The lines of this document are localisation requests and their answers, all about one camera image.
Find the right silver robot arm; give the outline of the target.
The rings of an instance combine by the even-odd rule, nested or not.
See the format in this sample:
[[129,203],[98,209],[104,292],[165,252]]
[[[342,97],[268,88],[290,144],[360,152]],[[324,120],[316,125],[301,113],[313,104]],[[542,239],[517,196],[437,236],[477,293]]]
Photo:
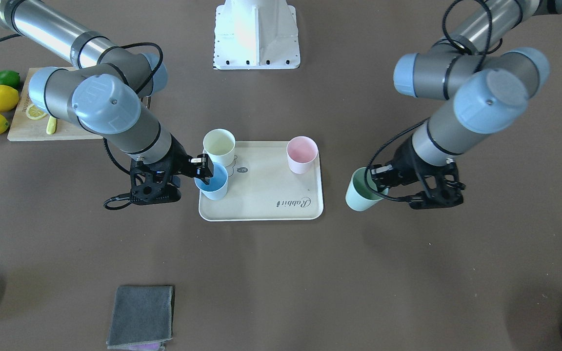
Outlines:
[[132,182],[161,188],[184,175],[208,183],[214,165],[207,154],[190,156],[142,104],[166,86],[163,51],[133,54],[41,0],[0,0],[0,27],[45,47],[74,66],[38,70],[29,97],[45,113],[111,142],[132,159],[122,168]]

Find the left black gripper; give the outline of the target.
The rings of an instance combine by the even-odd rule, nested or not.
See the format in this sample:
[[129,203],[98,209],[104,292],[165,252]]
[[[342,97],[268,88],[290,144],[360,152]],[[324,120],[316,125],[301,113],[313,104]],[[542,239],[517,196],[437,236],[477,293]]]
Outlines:
[[436,166],[424,161],[415,150],[413,138],[409,137],[397,148],[390,162],[369,166],[369,176],[379,193],[388,195],[390,187],[408,186],[417,181],[428,186],[426,180],[429,177],[434,178],[433,185],[436,187],[444,184],[445,177],[442,173],[450,153],[435,144],[432,139],[428,138],[426,141],[428,149],[424,144],[421,145],[422,149],[428,151],[427,155],[432,161],[437,160],[441,164]]

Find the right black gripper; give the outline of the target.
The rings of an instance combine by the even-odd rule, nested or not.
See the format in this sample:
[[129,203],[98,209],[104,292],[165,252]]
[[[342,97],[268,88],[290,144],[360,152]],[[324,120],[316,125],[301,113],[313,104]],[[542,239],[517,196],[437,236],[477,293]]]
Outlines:
[[160,136],[149,150],[132,156],[130,175],[134,177],[138,158],[142,157],[146,171],[164,171],[167,175],[197,178],[209,185],[214,177],[214,165],[209,154],[191,157],[174,136]]

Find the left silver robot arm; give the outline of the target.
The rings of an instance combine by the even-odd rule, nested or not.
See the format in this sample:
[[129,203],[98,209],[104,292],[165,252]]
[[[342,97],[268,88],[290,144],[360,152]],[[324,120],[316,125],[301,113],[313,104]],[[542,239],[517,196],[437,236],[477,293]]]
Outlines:
[[511,126],[549,76],[546,56],[519,47],[498,58],[503,36],[542,14],[562,14],[562,0],[480,0],[480,9],[455,30],[442,18],[443,37],[426,54],[406,54],[393,82],[399,93],[443,100],[432,116],[407,129],[412,135],[384,165],[368,162],[361,181],[377,198],[437,208],[462,202],[456,158]]

